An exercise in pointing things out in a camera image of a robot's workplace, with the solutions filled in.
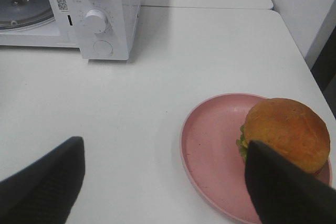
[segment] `microwave button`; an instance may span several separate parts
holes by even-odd
[[[85,26],[93,33],[103,33],[108,25],[106,15],[100,10],[90,10],[84,18]]]
[[[113,53],[113,48],[110,43],[104,40],[98,40],[93,44],[95,52],[99,55],[111,55]]]

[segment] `power dial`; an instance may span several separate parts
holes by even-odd
[[[108,19],[105,13],[100,10],[90,10],[84,18],[85,26],[93,33],[103,33],[108,26]]]

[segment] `pink plate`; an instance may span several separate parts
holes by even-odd
[[[181,157],[196,190],[215,208],[244,223],[261,223],[247,192],[236,139],[247,112],[264,99],[224,94],[197,106],[184,123]],[[319,179],[331,184],[327,162]]]

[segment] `lettuce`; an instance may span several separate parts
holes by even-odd
[[[247,143],[244,136],[244,125],[240,127],[240,131],[241,131],[240,139],[236,140],[236,144],[238,145],[239,153],[245,162],[247,156]]]

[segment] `white wall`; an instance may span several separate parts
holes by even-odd
[[[311,68],[336,25],[336,0],[272,0]]]

